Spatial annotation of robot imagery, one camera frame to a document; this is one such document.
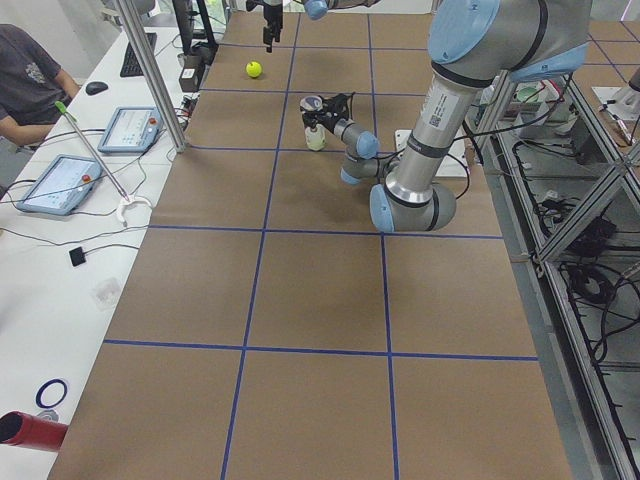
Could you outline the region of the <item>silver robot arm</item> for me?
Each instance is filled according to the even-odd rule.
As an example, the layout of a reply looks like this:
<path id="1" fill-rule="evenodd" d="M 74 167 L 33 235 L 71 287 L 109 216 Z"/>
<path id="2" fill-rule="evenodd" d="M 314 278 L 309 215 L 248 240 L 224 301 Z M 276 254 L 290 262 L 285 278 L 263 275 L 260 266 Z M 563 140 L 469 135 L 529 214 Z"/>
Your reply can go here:
<path id="1" fill-rule="evenodd" d="M 431 87 L 398 161 L 376 158 L 379 142 L 351 119 L 345 95 L 304 98 L 304 125 L 321 126 L 345 143 L 345 182 L 379 177 L 369 200 L 377 230 L 442 228 L 455 215 L 456 198 L 433 179 L 476 95 L 502 70 L 516 83 L 577 70 L 588 50 L 591 9 L 589 1 L 442 2 L 427 44 Z"/>
<path id="2" fill-rule="evenodd" d="M 273 51 L 273 44 L 280 42 L 283 29 L 283 2 L 277 0 L 258 1 L 262 8 L 266 22 L 263 27 L 263 43 L 267 53 Z M 303 1 L 303 9 L 309 19 L 316 21 L 323 18 L 329 11 L 346 10 L 356 7 L 369 8 L 377 4 L 375 0 L 310 0 Z"/>

